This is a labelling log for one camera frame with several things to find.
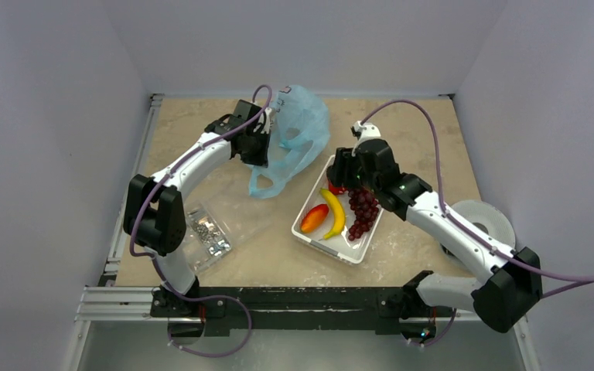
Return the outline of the dark red grape bunch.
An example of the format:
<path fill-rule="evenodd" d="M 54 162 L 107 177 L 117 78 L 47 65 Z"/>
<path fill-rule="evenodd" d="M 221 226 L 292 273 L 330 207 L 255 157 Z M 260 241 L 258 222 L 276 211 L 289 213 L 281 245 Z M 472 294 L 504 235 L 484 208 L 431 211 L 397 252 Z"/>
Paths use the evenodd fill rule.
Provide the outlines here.
<path fill-rule="evenodd" d="M 349 241 L 359 240 L 375 224 L 379 213 L 379 202 L 366 189 L 348 189 L 348 204 L 353 212 L 353 223 L 347 232 Z"/>

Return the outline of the red orange fake fruit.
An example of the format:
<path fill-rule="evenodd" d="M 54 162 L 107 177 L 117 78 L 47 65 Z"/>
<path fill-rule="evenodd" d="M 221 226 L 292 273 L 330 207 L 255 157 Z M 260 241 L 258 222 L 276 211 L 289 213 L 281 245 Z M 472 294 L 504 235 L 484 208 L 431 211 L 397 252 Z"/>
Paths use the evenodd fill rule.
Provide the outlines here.
<path fill-rule="evenodd" d="M 319 205 L 314 206 L 307 213 L 301 220 L 299 225 L 299 230 L 301 233 L 309 234 L 319 228 L 322 223 L 325 221 L 329 214 L 329 207 L 327 204 L 322 203 Z"/>

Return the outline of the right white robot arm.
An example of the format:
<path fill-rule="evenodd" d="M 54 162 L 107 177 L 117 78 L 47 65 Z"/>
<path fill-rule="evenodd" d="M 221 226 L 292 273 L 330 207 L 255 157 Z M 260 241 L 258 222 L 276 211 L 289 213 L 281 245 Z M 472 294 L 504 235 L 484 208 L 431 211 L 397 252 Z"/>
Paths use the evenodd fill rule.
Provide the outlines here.
<path fill-rule="evenodd" d="M 326 177 L 334 186 L 367 190 L 381 208 L 426 232 L 452 253 L 471 278 L 422 271 L 404 285 L 404 315 L 435 306 L 474 312 L 489 328 L 506 333 L 542 297 L 539 256 L 514 251 L 462 218 L 415 174 L 402 172 L 385 140 L 338 148 Z"/>

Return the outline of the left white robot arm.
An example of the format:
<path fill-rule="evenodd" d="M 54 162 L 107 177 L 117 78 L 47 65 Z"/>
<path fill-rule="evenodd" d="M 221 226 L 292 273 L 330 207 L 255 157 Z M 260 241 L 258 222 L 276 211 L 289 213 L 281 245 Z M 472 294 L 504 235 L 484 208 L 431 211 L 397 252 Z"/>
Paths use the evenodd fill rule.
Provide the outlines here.
<path fill-rule="evenodd" d="M 206 177 L 232 158 L 247 165 L 268 165 L 275 113 L 267 104 L 239 100 L 234 110 L 208 124 L 176 160 L 150 176 L 137 174 L 128 184 L 123 231 L 129 253 L 147 257 L 171 292 L 170 307 L 181 316 L 197 311 L 200 296 L 191 290 L 197 277 L 180 247 L 187 232 L 184 202 Z"/>

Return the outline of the light blue plastic bag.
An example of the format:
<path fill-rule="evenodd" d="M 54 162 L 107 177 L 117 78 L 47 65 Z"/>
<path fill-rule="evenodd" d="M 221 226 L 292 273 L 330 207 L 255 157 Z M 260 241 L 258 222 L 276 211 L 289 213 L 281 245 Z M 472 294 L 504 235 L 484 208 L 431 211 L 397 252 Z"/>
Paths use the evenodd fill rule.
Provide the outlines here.
<path fill-rule="evenodd" d="M 330 113 L 325 102 L 311 90 L 289 85 L 281 89 L 270 108 L 272 124 L 268 165 L 251 166 L 249 195 L 276 197 L 301 171 L 310 166 L 330 139 Z"/>

